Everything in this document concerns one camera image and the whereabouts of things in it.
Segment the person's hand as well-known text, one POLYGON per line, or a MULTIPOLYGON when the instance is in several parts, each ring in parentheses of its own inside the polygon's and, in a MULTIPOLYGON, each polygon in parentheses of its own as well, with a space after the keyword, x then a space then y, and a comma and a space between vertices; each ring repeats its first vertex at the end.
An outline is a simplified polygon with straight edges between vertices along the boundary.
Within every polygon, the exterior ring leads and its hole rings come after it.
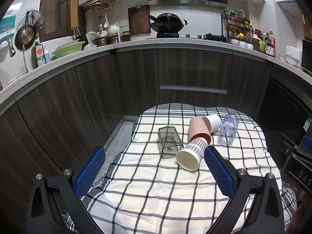
POLYGON ((311 233, 311 198, 304 191, 299 197, 302 202, 293 214, 285 233, 311 233))

